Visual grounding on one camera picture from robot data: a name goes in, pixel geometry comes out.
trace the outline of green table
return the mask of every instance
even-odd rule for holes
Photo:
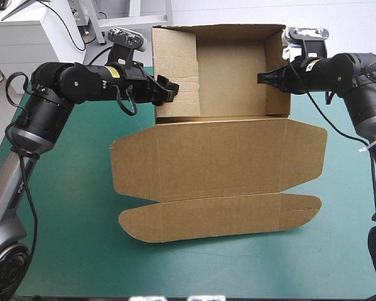
[[[342,100],[323,106],[345,132],[353,128]],[[361,298],[376,292],[367,250],[373,223],[368,155],[330,128],[320,178],[290,189],[321,197],[319,215],[284,233],[149,244],[118,224],[121,211],[151,203],[113,189],[110,144],[154,125],[151,105],[125,115],[116,102],[90,102],[71,114],[56,147],[31,178],[39,214],[34,261],[20,295]],[[292,119],[327,127],[306,96],[293,97]],[[9,144],[0,148],[0,162]],[[26,199],[19,214],[31,242]]]

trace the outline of wire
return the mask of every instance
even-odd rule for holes
[[[105,18],[107,19],[107,15],[103,11],[100,11],[99,14],[104,14]]]
[[[29,254],[29,264],[31,264],[33,255],[35,253],[36,249],[36,241],[38,240],[38,214],[36,213],[36,208],[32,200],[32,195],[31,191],[29,190],[29,182],[28,182],[28,177],[26,176],[25,173],[25,165],[24,165],[24,156],[19,155],[19,165],[21,166],[21,173],[23,176],[23,182],[25,186],[25,192],[28,197],[28,203],[29,207],[31,208],[32,215],[33,215],[33,221],[34,221],[34,226],[33,226],[33,240],[32,240],[32,247],[31,247],[31,253]]]
[[[28,77],[26,76],[25,73],[23,72],[16,72],[16,73],[13,73],[12,75],[10,75],[7,79],[7,82],[6,82],[6,96],[7,96],[7,101],[9,102],[10,105],[12,105],[13,107],[16,107],[16,108],[20,108],[24,114],[25,114],[25,122],[28,122],[28,110],[22,106],[22,105],[17,105],[13,102],[13,100],[11,99],[11,97],[9,96],[9,92],[8,92],[8,89],[9,89],[9,86],[10,86],[10,83],[18,76],[23,76],[25,77],[25,81],[24,81],[24,85],[23,85],[23,88],[24,88],[24,91],[25,93],[27,94],[31,94],[30,91],[27,90],[27,87],[28,87],[28,83],[29,83],[29,79]],[[36,212],[36,208],[35,208],[35,205],[33,203],[33,199],[32,199],[32,195],[31,195],[31,191],[29,190],[29,182],[28,182],[28,177],[26,175],[26,171],[25,171],[25,164],[24,164],[24,158],[26,157],[26,153],[24,150],[22,150],[13,140],[13,138],[11,137],[11,133],[10,133],[10,130],[11,128],[16,124],[16,122],[11,122],[9,125],[7,125],[4,133],[6,135],[6,138],[8,139],[8,141],[10,142],[10,144],[15,148],[16,152],[18,153],[18,157],[19,157],[19,165],[21,167],[21,176],[22,176],[22,182],[24,183],[24,187],[25,187],[25,192],[26,192],[26,195],[27,195],[27,199],[28,199],[28,203],[29,203],[29,207],[31,208],[31,211],[32,211],[32,215],[33,215],[33,221],[34,221],[34,226],[33,226],[33,240],[32,240],[32,246],[31,246],[31,252],[29,254],[29,263],[28,263],[28,266],[31,264],[32,262],[32,259],[33,259],[33,255],[35,253],[35,249],[36,249],[36,242],[38,240],[38,214]]]
[[[93,59],[92,61],[89,62],[88,66],[92,65],[102,54],[104,54],[105,52],[109,51],[112,47],[107,47],[105,49],[103,49],[101,52],[99,52]]]
[[[372,65],[374,65],[375,63],[371,64],[370,66],[368,66],[365,71],[367,71]],[[355,140],[355,141],[358,141],[358,142],[361,142],[363,145],[365,146],[368,146],[368,142],[366,142],[365,140],[363,139],[360,139],[360,138],[357,138],[357,137],[354,137],[354,136],[351,136],[351,135],[348,135],[344,132],[342,132],[341,130],[339,130],[334,124],[333,122],[323,113],[323,111],[321,110],[321,108],[318,106],[318,104],[315,102],[315,99],[313,99],[311,93],[309,92],[309,89],[308,87],[305,85],[305,82],[302,80],[302,78],[300,77],[300,75],[298,74],[298,72],[295,70],[295,68],[293,67],[293,65],[291,64],[290,60],[288,60],[288,64],[290,65],[290,68],[291,70],[294,72],[295,76],[297,77],[297,79],[300,81],[300,83],[303,85],[303,88],[305,89],[305,92],[306,94],[308,95],[309,99],[311,100],[311,102],[313,103],[313,105],[315,106],[315,108],[317,109],[317,111],[320,113],[320,115],[323,117],[323,119],[325,119],[327,121],[328,124],[330,124],[330,126],[337,132],[339,133],[341,136],[345,137],[345,138],[348,138],[348,139],[351,139],[351,140]],[[374,206],[375,206],[375,215],[376,215],[376,172],[375,172],[375,158],[373,156],[373,152],[372,152],[372,148],[369,149],[369,156],[370,156],[370,170],[371,170],[371,173],[372,173],[372,188],[373,188],[373,203],[374,203]]]
[[[70,36],[71,42],[73,42],[73,44],[74,44],[74,46],[75,46],[76,49],[78,49],[79,51],[85,51],[86,50],[86,45],[85,44],[83,44],[83,48],[79,48],[77,46],[77,44],[75,43],[75,41],[74,41],[74,39],[73,39],[73,37],[72,37],[72,35],[70,33],[70,30],[68,29],[67,25],[65,24],[63,18],[53,8],[51,8],[46,3],[44,3],[44,2],[42,2],[40,0],[36,0],[36,2],[39,2],[40,4],[46,6],[48,9],[50,9],[52,12],[54,12],[57,15],[57,17],[60,19],[60,21],[63,23],[65,29],[67,30],[68,36]]]

